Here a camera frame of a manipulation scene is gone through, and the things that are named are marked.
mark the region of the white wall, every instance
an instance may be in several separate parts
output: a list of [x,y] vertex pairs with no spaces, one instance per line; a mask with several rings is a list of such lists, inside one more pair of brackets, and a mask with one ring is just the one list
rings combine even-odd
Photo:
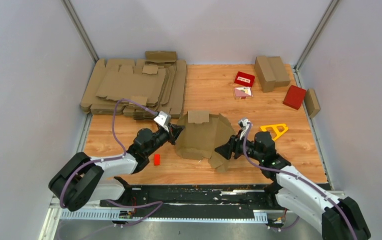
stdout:
[[61,1],[0,1],[0,240],[38,238],[92,66]]
[[191,64],[295,64],[330,0],[72,0],[100,58],[177,51]]
[[343,0],[301,73],[331,180],[382,240],[382,1]]

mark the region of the yellow bracket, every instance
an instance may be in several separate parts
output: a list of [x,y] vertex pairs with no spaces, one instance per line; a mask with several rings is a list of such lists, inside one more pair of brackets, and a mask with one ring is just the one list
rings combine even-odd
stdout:
[[272,128],[273,131],[275,131],[275,133],[276,133],[276,137],[273,138],[273,141],[278,139],[280,136],[282,136],[289,129],[289,127],[286,126],[285,123],[280,123],[280,124],[272,124],[272,125],[263,125],[260,127],[260,130],[263,132],[267,132],[267,128]]

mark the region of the wood grain surface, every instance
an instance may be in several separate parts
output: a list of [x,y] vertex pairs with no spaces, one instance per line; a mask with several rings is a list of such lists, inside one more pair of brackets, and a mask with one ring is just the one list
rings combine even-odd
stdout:
[[[291,67],[287,64],[285,67],[291,84],[295,85]],[[251,140],[259,131],[259,126],[285,123],[289,130],[276,140],[278,153],[312,181],[327,182],[304,108],[295,110],[282,104],[289,86],[263,93],[256,79],[252,87],[254,97],[235,100],[232,91],[233,87],[239,87],[233,83],[237,71],[255,74],[254,66],[251,64],[189,65],[185,111],[209,110],[214,114],[221,113],[229,119],[235,131],[239,130],[238,120],[247,117],[254,125],[249,135]],[[112,136],[111,120],[110,115],[93,116],[84,150],[86,154],[103,157],[122,153],[122,148]],[[116,117],[115,132],[126,148],[142,128],[157,130],[156,124],[150,120],[135,121],[124,116]],[[121,176],[133,185],[265,184],[271,182],[243,156],[231,159],[229,169],[219,173],[210,167],[207,159],[198,161],[178,157],[174,147],[168,143],[156,153],[161,155],[160,166],[153,165],[153,156],[151,156],[150,163],[143,171]]]

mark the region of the gray floor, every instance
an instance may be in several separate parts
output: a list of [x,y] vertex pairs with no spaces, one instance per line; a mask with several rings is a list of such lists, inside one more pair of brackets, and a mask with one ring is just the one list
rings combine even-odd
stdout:
[[[287,223],[295,219],[288,214]],[[79,240],[88,234],[108,225],[110,221],[100,220],[61,220],[59,239]],[[110,227],[87,240],[321,240],[322,237],[304,220],[283,232],[267,230],[263,224],[255,223],[184,223],[184,222],[142,222],[135,226]]]

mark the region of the red object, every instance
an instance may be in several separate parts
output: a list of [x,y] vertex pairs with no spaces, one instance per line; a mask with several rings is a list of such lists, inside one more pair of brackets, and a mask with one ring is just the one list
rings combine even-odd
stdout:
[[300,109],[301,104],[303,104],[305,95],[305,89],[291,85],[288,89],[288,92],[286,93],[284,104],[298,110]]
[[239,71],[236,74],[234,83],[240,84],[246,87],[252,87],[255,79],[256,77],[254,75]]
[[160,165],[160,154],[154,154],[154,166]]

